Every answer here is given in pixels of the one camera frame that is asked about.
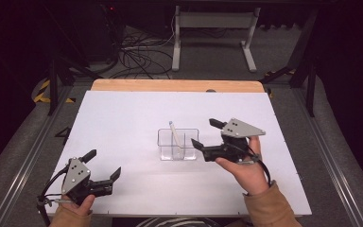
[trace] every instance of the white table surface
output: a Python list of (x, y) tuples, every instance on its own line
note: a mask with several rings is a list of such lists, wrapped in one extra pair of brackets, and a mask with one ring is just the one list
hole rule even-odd
[[(111, 92), (88, 91), (54, 172), (69, 158), (92, 149), (97, 155), (86, 166), (91, 180), (108, 180), (120, 166), (122, 173), (110, 196), (95, 200), (95, 214), (111, 217), (205, 216), (248, 214), (244, 190), (233, 175), (214, 162), (161, 161), (158, 129), (199, 129), (204, 146), (222, 142), (209, 118), (232, 117), (267, 132), (260, 137), (263, 161), (272, 180), (298, 216), (311, 215), (297, 170), (266, 93)], [(62, 177), (48, 193), (60, 193)], [(46, 206), (55, 213), (57, 204)]]

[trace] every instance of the sleeve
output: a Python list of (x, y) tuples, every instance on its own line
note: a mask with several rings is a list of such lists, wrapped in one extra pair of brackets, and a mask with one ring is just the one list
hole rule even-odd
[(60, 205), (50, 227), (89, 227), (92, 214), (90, 212), (88, 216), (80, 216)]
[(244, 201), (255, 227), (301, 226), (275, 181), (267, 191), (259, 195), (244, 196)]

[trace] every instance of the table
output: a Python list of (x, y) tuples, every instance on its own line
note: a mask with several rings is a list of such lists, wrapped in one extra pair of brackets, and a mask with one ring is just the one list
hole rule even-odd
[[(208, 89), (216, 93), (201, 92)], [(157, 131), (167, 129), (169, 120), (176, 128), (199, 129), (204, 145), (219, 145), (220, 132), (209, 125), (209, 117), (236, 117), (267, 131), (261, 141), (271, 178), (278, 181), (296, 215), (311, 214), (268, 94), (256, 81), (98, 79), (82, 101), (55, 172), (69, 158), (96, 148), (96, 157), (86, 165), (91, 180), (106, 180), (120, 166), (122, 175), (112, 195), (96, 199), (95, 214), (244, 217), (244, 190), (216, 163), (204, 162), (199, 151), (196, 161), (160, 161)], [(48, 193), (60, 188), (57, 179)], [(46, 207), (47, 213), (54, 214), (56, 207)]]

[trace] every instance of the transparent box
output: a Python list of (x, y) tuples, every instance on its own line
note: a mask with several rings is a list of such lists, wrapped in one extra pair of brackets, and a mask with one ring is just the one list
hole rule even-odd
[(196, 160), (197, 150), (193, 147), (191, 139), (199, 141), (199, 130), (176, 129), (181, 146), (179, 147), (171, 129), (158, 130), (158, 149), (161, 160), (183, 161)]

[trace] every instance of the human hand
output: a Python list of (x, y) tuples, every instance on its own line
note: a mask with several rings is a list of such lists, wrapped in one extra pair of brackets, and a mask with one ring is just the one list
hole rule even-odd
[[(249, 146), (254, 153), (261, 153), (261, 143), (258, 136), (249, 138)], [(244, 161), (249, 161), (250, 159), (250, 157), (246, 157)], [(264, 175), (264, 169), (258, 163), (240, 165), (224, 158), (216, 158), (216, 163), (232, 173), (241, 187), (252, 196), (258, 195), (269, 189)]]
[[(63, 200), (70, 200), (67, 196), (62, 196)], [(93, 206), (95, 200), (94, 195), (89, 195), (86, 197), (83, 201), (83, 203), (78, 206), (74, 202), (64, 202), (61, 204), (61, 206), (65, 209), (68, 209), (72, 211), (73, 213), (79, 215), (79, 216), (88, 216), (90, 214), (91, 207)]]

